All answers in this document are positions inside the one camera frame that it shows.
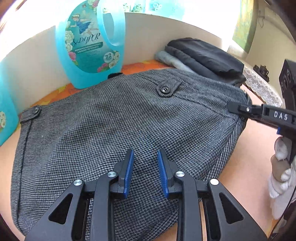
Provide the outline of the white gloved right hand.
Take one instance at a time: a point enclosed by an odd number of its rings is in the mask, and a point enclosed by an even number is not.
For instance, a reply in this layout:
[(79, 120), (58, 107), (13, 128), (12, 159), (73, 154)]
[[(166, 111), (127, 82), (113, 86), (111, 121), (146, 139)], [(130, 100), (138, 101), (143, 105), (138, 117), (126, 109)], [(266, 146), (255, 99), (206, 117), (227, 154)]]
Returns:
[(288, 161), (288, 145), (283, 137), (274, 143), (271, 157), (272, 172), (268, 180), (271, 211), (274, 219), (280, 219), (289, 204), (295, 203), (295, 160)]

